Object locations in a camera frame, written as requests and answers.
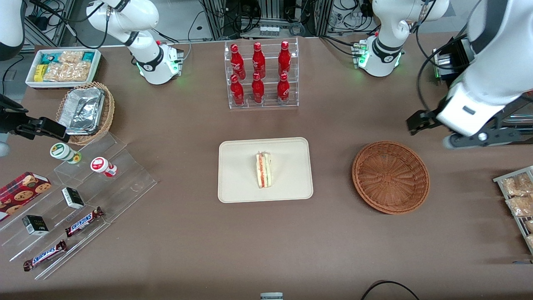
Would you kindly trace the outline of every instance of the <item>round wicker basket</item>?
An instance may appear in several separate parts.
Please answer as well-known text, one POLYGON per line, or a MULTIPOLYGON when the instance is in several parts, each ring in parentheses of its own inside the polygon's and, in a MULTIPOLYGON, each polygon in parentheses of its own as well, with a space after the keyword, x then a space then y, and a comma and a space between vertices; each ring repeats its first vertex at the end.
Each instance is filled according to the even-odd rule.
POLYGON ((414 211, 430 190, 429 173, 422 159, 393 141, 365 146, 353 161, 352 179, 363 200, 391 215, 414 211))
MULTIPOLYGON (((102 116, 100 117, 100 127, 98 128, 98 131, 96 134, 91 136, 70 136, 69 143, 79 145, 79 146, 85 146, 92 140, 95 140, 99 137, 103 137, 106 132, 109 131, 109 128, 111 127, 111 123, 113 122, 113 113, 115 113, 115 100, 113 99, 113 95, 109 92, 108 88, 99 83, 99 82, 91 82, 87 84, 83 84, 80 86, 75 87, 74 89, 88 89, 88 88, 100 88, 104 90, 106 93, 106 97, 104 99, 104 107, 102 109, 102 116)), ((58 112, 55 115, 55 121, 57 122, 59 120, 59 117, 61 116, 61 112, 63 111, 63 105, 65 104, 65 100, 67 99, 67 95, 63 97, 63 101, 61 101, 61 104, 59 105, 58 112)))

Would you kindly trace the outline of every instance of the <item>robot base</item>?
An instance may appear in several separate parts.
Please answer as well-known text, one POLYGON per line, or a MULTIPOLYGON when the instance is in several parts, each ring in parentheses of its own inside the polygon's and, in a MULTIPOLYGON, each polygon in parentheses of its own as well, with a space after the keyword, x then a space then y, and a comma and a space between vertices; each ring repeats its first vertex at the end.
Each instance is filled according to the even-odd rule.
POLYGON ((384 63, 381 61, 372 49, 372 42, 376 39, 371 36, 366 40, 360 40, 359 45, 352 47, 352 54, 361 55, 361 57, 354 57, 353 64, 356 69, 365 70, 368 74, 376 77, 384 77, 392 73, 400 62, 401 53, 398 54, 396 61, 384 63))
POLYGON ((183 67, 183 52, 178 52, 176 48, 164 44, 159 47, 163 49, 163 59, 155 70, 148 72, 137 64, 141 75, 151 84, 163 84, 174 76, 180 76, 183 67))

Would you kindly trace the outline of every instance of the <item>sandwich slice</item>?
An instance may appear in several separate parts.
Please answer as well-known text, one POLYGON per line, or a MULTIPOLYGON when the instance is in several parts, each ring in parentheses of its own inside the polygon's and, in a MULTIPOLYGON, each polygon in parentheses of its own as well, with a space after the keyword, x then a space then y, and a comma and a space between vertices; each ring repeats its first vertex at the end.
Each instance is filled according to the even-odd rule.
POLYGON ((259 188, 272 186, 272 173, 270 171, 270 153, 259 152, 255 155, 257 158, 257 183, 259 188))

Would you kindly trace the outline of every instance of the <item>table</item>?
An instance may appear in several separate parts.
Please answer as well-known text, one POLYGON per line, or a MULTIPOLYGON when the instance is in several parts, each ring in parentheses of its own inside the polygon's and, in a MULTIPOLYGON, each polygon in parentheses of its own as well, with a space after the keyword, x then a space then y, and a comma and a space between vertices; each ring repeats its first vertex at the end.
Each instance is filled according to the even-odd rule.
MULTIPOLYGON (((421 40, 429 50, 450 36, 421 40)), ((531 267, 510 263, 530 258, 527 247, 491 180, 532 165, 531 147, 449 151, 445 128, 411 137, 405 119, 421 108, 415 76, 423 60, 413 36, 386 78, 354 70, 318 38, 299 43, 300 107, 268 112, 228 108, 223 42, 194 44, 183 76, 161 86, 139 76, 126 48, 102 48, 99 81, 116 101, 111 132, 161 181, 47 280, 0 255, 0 298, 244 300, 282 291, 287 300, 357 299, 382 279, 426 299, 531 298, 531 267), (219 144, 282 137, 309 141, 313 197, 221 203, 219 144), (372 209, 350 177, 357 152, 387 139, 416 151, 431 176, 427 201, 407 215, 372 209)), ((446 87, 431 74, 423 92, 436 106, 446 87)), ((23 104, 31 116, 53 117, 64 93, 28 88, 23 104)), ((53 139, 9 143, 1 184, 59 164, 48 154, 53 139)), ((393 287, 378 294, 411 299, 393 287)))

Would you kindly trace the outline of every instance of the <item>coca-cola bottle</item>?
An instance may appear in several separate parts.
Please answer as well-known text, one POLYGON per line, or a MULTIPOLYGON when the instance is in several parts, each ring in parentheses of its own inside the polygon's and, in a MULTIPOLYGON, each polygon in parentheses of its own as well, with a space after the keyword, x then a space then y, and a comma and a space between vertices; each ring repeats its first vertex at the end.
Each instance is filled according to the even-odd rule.
POLYGON ((230 90, 231 94, 233 96, 233 102, 235 102, 235 105, 237 106, 243 106, 244 105, 244 90, 243 86, 239 82, 239 78, 235 74, 231 74, 231 85, 230 90))
POLYGON ((239 47, 236 44, 230 46, 231 49, 231 68, 233 73, 239 76, 240 80, 246 78, 246 71, 244 70, 244 59, 243 56, 239 53, 239 47))
POLYGON ((285 105, 289 102, 289 88, 290 85, 287 82, 287 73, 282 73, 279 76, 278 82, 278 103, 285 105))
POLYGON ((289 73, 290 71, 290 52, 289 52, 289 42, 281 42, 281 51, 278 56, 278 73, 289 73))
POLYGON ((261 76, 258 72, 254 73, 254 82, 252 82, 252 90, 254 91, 255 103, 263 103, 265 99, 265 85, 263 84, 263 81, 261 81, 261 76))
POLYGON ((252 57, 254 64, 254 72, 258 72, 261 78, 265 78, 267 75, 267 67, 265 65, 265 54, 261 50, 261 43, 254 43, 254 56, 252 57))

